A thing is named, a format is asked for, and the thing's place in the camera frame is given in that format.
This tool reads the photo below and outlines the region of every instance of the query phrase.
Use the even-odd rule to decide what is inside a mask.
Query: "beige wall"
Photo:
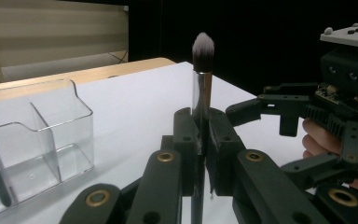
[[[125,50],[128,27],[123,6],[0,0],[0,69]]]

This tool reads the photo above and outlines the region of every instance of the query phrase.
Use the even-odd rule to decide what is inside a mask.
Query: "silver metal ferrule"
[[[199,155],[204,155],[209,132],[209,110],[211,106],[212,72],[193,72],[192,117],[199,128]]]

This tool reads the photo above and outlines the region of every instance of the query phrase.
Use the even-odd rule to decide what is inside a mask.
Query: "makeup brush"
[[[209,133],[209,109],[211,105],[212,66],[214,43],[205,33],[200,33],[193,44],[193,107],[192,117],[199,129],[194,193],[191,197],[191,223],[202,223],[205,181],[205,154]]]

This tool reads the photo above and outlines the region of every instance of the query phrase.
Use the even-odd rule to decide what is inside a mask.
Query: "white table surface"
[[[141,177],[150,154],[159,150],[162,135],[173,134],[173,114],[192,103],[190,63],[178,63],[122,77],[77,85],[79,97],[93,110],[95,167],[0,214],[0,223],[57,224],[85,188],[97,183],[120,189]],[[225,111],[230,105],[255,98],[224,80],[213,77],[211,107]],[[301,121],[297,137],[279,135],[279,117],[262,115],[236,127],[247,148],[270,155],[279,165],[302,158]],[[238,223],[231,197],[209,193],[205,178],[203,223]],[[182,223],[190,223],[190,198],[183,200]]]

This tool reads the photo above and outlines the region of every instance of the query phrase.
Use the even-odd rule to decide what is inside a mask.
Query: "transparent organizer box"
[[[70,79],[0,90],[0,213],[91,169],[92,127]]]

